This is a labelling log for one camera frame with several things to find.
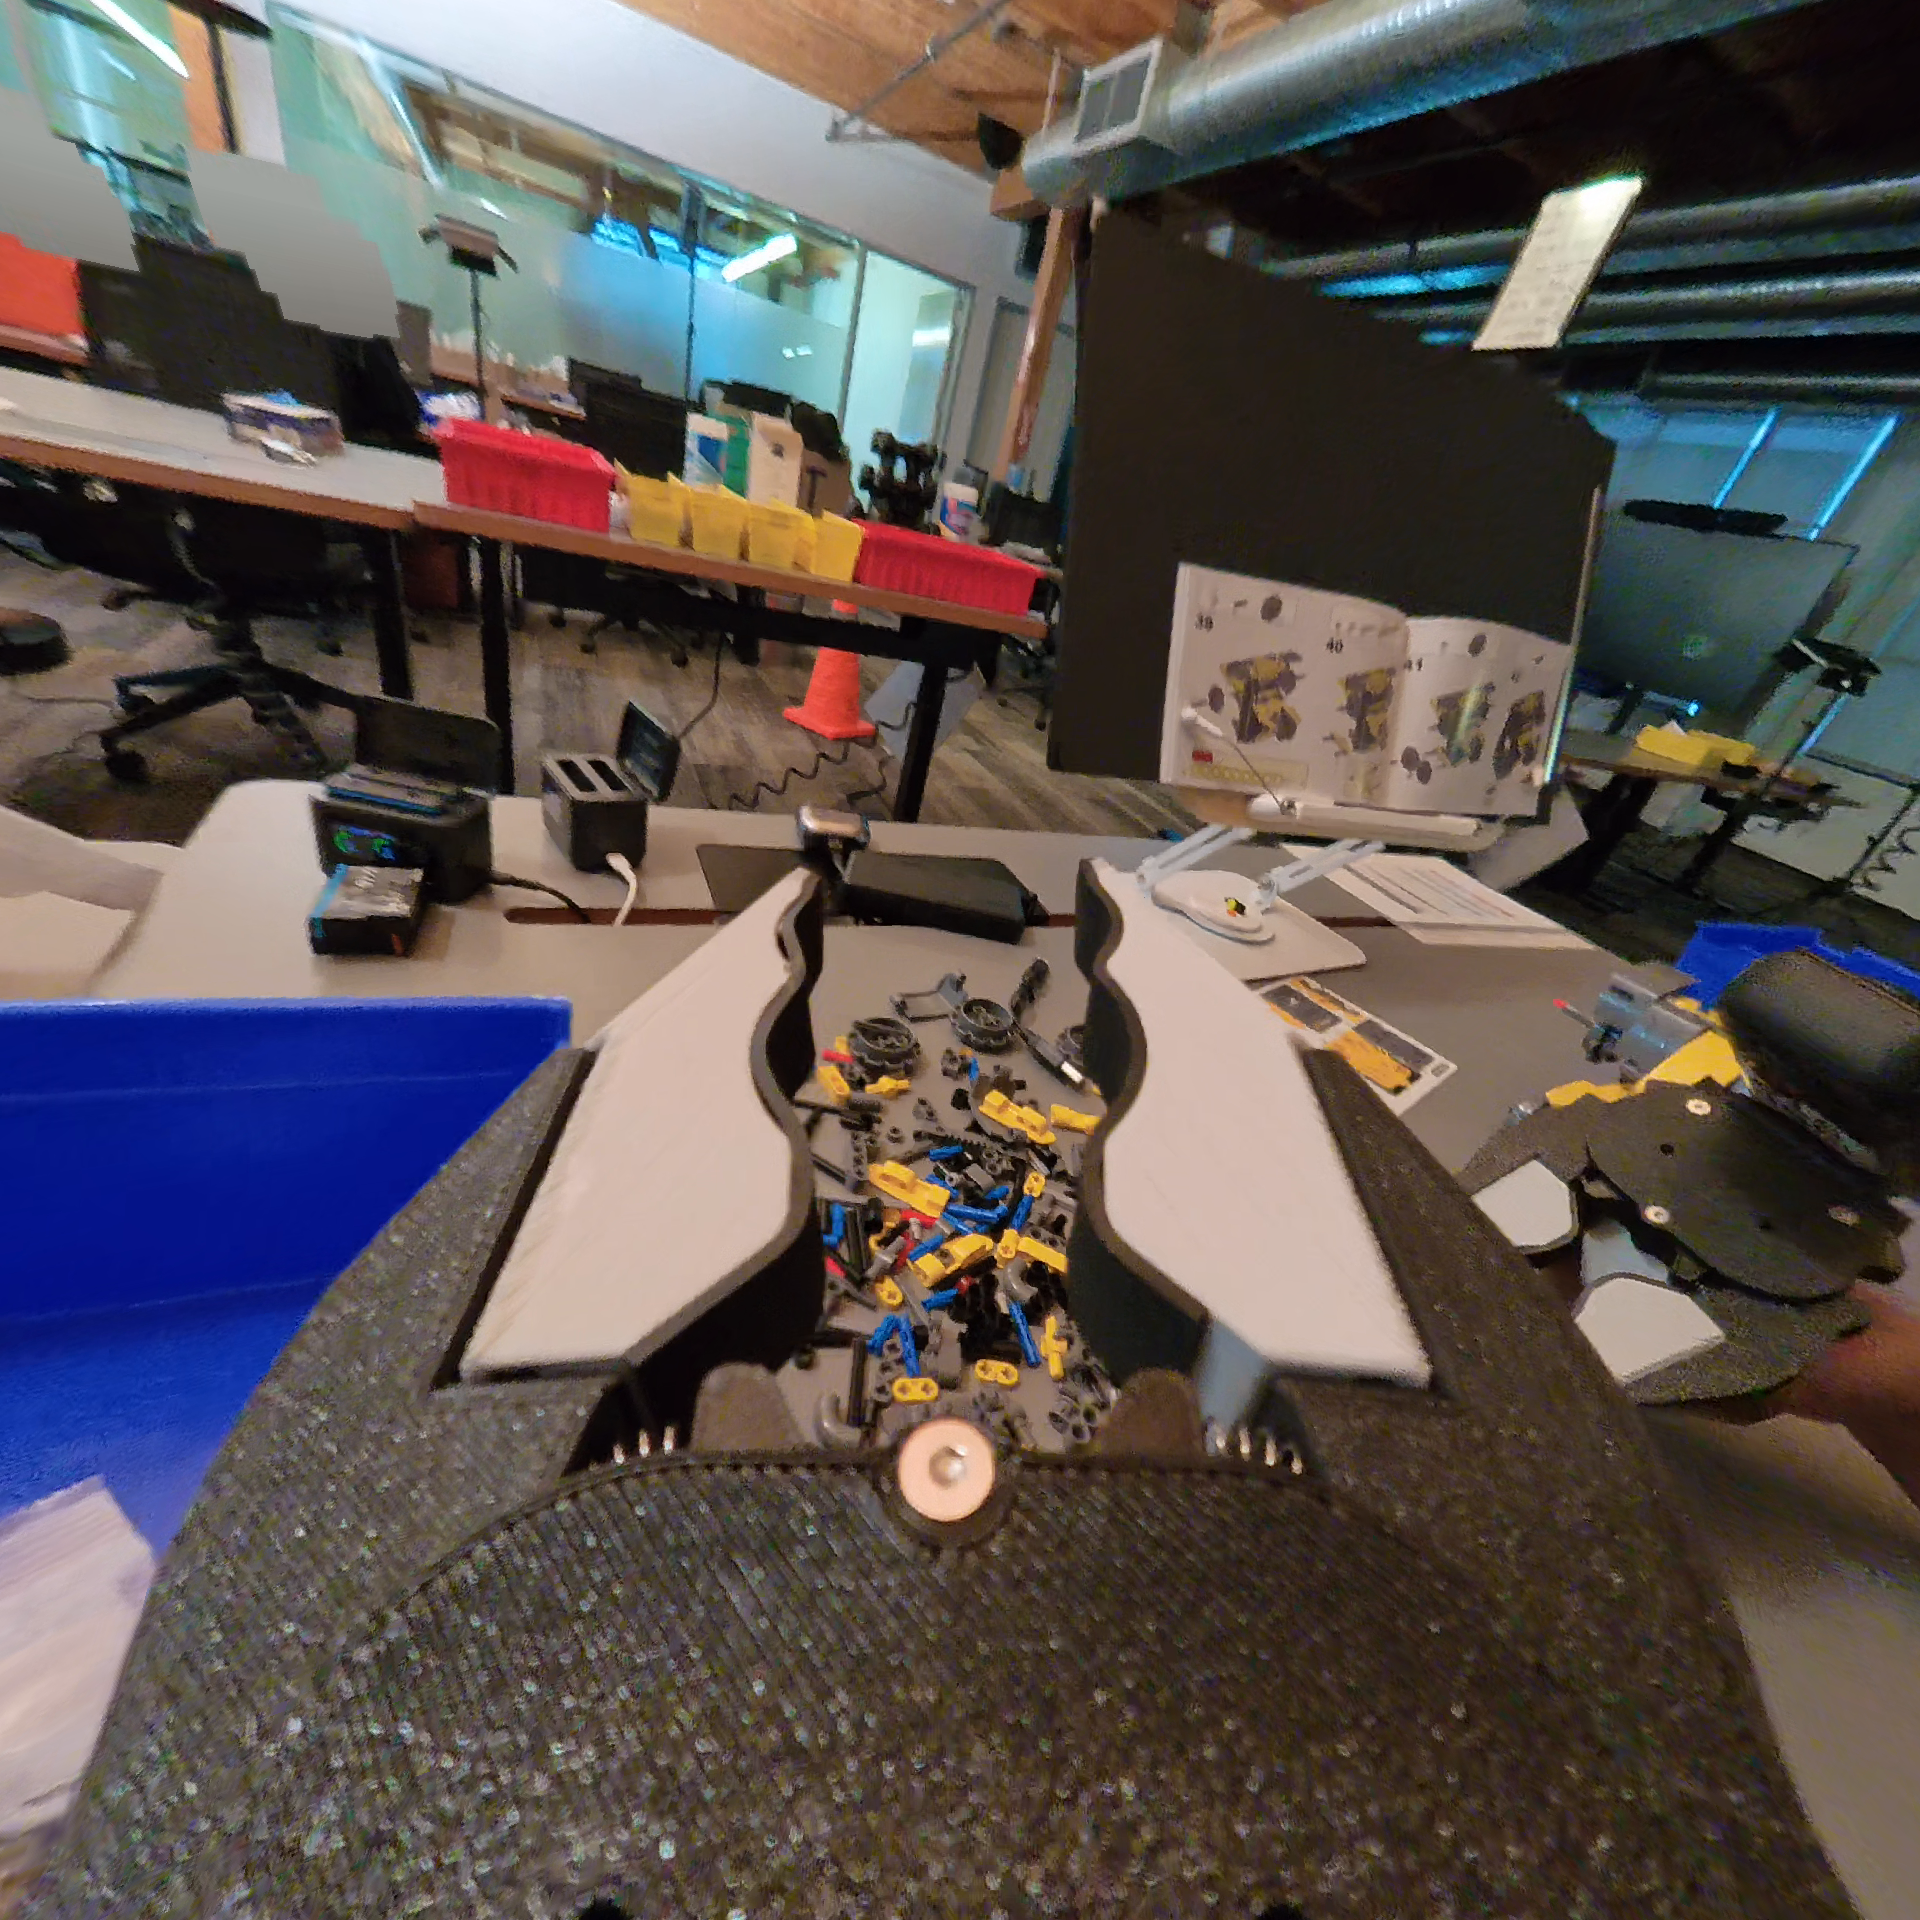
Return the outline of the yellow toy vehicle model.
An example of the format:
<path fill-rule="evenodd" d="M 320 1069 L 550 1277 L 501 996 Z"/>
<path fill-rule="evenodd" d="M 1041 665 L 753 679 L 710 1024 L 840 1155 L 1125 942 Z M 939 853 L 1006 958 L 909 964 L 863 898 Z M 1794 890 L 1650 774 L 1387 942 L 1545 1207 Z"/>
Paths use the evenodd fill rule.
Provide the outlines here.
<path fill-rule="evenodd" d="M 1553 999 L 1553 1009 L 1581 1024 L 1586 1078 L 1545 1093 L 1559 1109 L 1577 1099 L 1621 1099 L 1650 1084 L 1691 1089 L 1741 1089 L 1742 1069 L 1707 1007 L 1688 990 L 1651 990 L 1631 977 L 1612 977 L 1594 1009 Z"/>

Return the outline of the open instruction booklet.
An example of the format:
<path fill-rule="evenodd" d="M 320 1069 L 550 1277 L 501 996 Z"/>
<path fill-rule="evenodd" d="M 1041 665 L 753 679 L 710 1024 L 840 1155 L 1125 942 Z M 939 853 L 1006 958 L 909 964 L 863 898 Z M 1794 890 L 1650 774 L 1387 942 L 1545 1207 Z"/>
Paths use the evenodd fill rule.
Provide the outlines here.
<path fill-rule="evenodd" d="M 1159 779 L 1252 801 L 1520 818 L 1552 779 L 1573 646 L 1481 618 L 1183 561 Z"/>

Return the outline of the white printed paper sheet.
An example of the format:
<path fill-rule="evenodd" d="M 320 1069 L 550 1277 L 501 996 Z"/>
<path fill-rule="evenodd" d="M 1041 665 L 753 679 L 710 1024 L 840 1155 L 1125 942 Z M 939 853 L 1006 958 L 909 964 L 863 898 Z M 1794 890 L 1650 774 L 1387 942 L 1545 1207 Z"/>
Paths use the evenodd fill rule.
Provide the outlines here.
<path fill-rule="evenodd" d="M 1329 871 L 1367 915 L 1423 948 L 1565 950 L 1586 941 L 1472 871 L 1416 853 L 1367 853 Z"/>

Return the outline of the long wood-edged desk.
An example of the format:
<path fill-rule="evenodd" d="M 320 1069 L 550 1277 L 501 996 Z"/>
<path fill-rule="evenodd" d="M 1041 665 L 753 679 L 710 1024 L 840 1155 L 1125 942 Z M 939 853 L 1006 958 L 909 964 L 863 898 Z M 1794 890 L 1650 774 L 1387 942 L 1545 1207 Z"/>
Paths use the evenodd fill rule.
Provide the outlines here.
<path fill-rule="evenodd" d="M 508 551 L 543 548 L 635 567 L 647 575 L 647 613 L 672 626 L 924 665 L 890 801 L 902 822 L 920 816 L 946 671 L 993 662 L 998 638 L 1036 642 L 1049 634 L 1027 612 L 979 612 L 447 502 L 441 462 L 414 454 L 353 444 L 310 462 L 276 461 L 258 444 L 231 442 L 215 410 L 19 370 L 2 373 L 2 458 L 380 535 L 429 530 L 472 542 L 484 713 L 500 730 L 507 792 L 515 789 Z"/>

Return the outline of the flat black box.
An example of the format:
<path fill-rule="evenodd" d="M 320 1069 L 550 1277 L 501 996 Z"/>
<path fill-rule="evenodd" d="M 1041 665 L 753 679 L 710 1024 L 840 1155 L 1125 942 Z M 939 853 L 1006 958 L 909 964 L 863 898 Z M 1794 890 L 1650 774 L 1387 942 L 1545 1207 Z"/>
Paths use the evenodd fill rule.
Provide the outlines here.
<path fill-rule="evenodd" d="M 420 869 L 335 866 L 305 915 L 315 958 L 410 958 L 426 912 Z"/>

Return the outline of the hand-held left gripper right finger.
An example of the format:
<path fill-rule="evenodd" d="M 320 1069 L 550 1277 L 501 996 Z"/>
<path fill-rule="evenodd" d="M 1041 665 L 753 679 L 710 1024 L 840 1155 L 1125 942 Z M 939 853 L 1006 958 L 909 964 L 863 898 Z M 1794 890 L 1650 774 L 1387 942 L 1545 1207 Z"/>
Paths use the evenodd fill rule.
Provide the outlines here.
<path fill-rule="evenodd" d="M 1066 1236 L 1066 1317 L 1125 1383 L 1187 1380 L 1247 1423 L 1277 1380 L 1434 1386 L 1434 1360 L 1333 1133 L 1319 1069 L 1140 881 L 1084 858 L 1075 960 L 1104 1117 Z"/>

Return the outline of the clear bag of grey parts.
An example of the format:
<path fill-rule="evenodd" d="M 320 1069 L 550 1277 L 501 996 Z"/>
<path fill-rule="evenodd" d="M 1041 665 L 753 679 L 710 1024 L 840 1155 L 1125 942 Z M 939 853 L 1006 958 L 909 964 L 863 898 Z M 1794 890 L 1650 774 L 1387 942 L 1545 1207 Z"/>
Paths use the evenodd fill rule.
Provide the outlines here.
<path fill-rule="evenodd" d="M 2 1838 L 72 1804 L 152 1569 L 96 1477 L 2 1517 Z"/>

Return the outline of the black charging dock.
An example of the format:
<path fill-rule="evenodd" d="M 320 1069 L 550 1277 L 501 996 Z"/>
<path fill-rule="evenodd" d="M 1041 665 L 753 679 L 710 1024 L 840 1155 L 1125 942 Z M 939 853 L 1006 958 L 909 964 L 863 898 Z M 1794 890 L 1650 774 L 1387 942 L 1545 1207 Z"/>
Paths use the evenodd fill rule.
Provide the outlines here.
<path fill-rule="evenodd" d="M 650 810 L 666 803 L 683 741 L 638 701 L 626 701 L 606 755 L 558 750 L 543 756 L 543 822 L 578 871 L 638 869 Z"/>

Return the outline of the white book stand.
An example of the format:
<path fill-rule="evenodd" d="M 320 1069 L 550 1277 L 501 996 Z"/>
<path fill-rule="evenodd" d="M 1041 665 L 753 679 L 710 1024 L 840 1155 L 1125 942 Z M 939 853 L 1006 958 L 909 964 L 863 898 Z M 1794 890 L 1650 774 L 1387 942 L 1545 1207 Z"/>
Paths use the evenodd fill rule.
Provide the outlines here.
<path fill-rule="evenodd" d="M 1364 964 L 1364 950 L 1347 934 L 1294 903 L 1294 895 L 1309 881 L 1333 879 L 1392 847 L 1486 853 L 1509 828 L 1504 818 L 1429 807 L 1329 801 L 1252 765 L 1247 749 L 1201 709 L 1183 709 L 1183 729 L 1234 765 L 1237 774 L 1219 792 L 1201 792 L 1201 779 L 1184 776 L 1187 801 L 1206 826 L 1140 861 L 1135 885 L 1148 903 L 1183 921 L 1195 942 L 1247 986 L 1342 972 Z M 1252 842 L 1260 828 L 1289 828 L 1295 839 L 1314 842 L 1314 850 L 1301 855 L 1283 853 L 1252 879 L 1223 869 L 1223 853 Z"/>

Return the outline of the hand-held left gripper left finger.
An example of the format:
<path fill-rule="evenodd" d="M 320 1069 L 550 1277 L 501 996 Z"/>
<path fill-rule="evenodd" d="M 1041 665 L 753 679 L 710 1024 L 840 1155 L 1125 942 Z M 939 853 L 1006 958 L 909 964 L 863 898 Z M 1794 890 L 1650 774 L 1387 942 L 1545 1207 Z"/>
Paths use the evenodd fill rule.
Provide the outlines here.
<path fill-rule="evenodd" d="M 597 1380 L 687 1426 L 715 1367 L 779 1367 L 822 1317 L 812 1072 L 822 888 L 793 869 L 586 1045 L 515 1197 L 462 1383 Z"/>

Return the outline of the black power adapter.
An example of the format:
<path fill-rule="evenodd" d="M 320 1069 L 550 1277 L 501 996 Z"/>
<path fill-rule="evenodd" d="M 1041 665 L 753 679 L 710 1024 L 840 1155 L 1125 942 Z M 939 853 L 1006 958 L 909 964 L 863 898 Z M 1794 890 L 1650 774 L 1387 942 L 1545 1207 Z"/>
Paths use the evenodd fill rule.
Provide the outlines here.
<path fill-rule="evenodd" d="M 851 853 L 834 912 L 856 923 L 899 923 L 1020 942 L 1049 912 L 1020 879 L 982 855 Z"/>

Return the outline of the black charger block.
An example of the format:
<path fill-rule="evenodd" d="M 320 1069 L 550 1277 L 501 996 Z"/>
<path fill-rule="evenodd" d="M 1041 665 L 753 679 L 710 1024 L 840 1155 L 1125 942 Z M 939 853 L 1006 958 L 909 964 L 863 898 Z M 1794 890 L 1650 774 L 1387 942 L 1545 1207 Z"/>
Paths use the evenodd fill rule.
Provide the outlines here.
<path fill-rule="evenodd" d="M 489 719 L 371 694 L 310 801 L 320 869 L 416 869 L 426 900 L 460 903 L 492 885 L 496 779 Z"/>

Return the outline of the hanging white sign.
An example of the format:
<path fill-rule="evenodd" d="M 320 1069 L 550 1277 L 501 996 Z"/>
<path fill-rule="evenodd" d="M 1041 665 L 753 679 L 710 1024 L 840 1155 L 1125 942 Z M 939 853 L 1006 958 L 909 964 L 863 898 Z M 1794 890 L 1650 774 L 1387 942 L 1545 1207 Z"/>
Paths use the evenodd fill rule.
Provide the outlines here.
<path fill-rule="evenodd" d="M 1545 196 L 1472 349 L 1557 349 L 1640 196 L 1642 175 L 1605 175 Z"/>

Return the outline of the wooden-top standing desk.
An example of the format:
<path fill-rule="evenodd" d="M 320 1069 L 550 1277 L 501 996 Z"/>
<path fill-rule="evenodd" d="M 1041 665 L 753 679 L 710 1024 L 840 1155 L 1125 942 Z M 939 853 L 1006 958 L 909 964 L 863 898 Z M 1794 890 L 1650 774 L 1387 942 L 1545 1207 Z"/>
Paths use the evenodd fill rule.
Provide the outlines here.
<path fill-rule="evenodd" d="M 1557 766 L 1566 776 L 1573 769 L 1605 776 L 1581 803 L 1586 839 L 1545 871 L 1545 885 L 1559 895 L 1581 895 L 1603 874 L 1642 822 L 1658 786 L 1691 786 L 1720 812 L 1716 828 L 1707 836 L 1707 861 L 1754 818 L 1817 822 L 1829 810 L 1851 807 L 1832 779 L 1777 769 L 1762 760 L 1745 766 L 1663 760 L 1637 741 L 1605 730 L 1569 730 Z"/>

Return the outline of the silver ventilation duct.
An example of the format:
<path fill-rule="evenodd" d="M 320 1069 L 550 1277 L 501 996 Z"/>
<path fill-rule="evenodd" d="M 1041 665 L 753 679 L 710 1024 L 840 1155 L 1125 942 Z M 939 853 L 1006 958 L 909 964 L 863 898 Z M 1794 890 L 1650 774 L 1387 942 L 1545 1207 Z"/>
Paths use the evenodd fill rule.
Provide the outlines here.
<path fill-rule="evenodd" d="M 1145 38 L 1020 145 L 1043 207 L 1133 200 L 1792 2 L 1323 2 L 1232 44 Z"/>

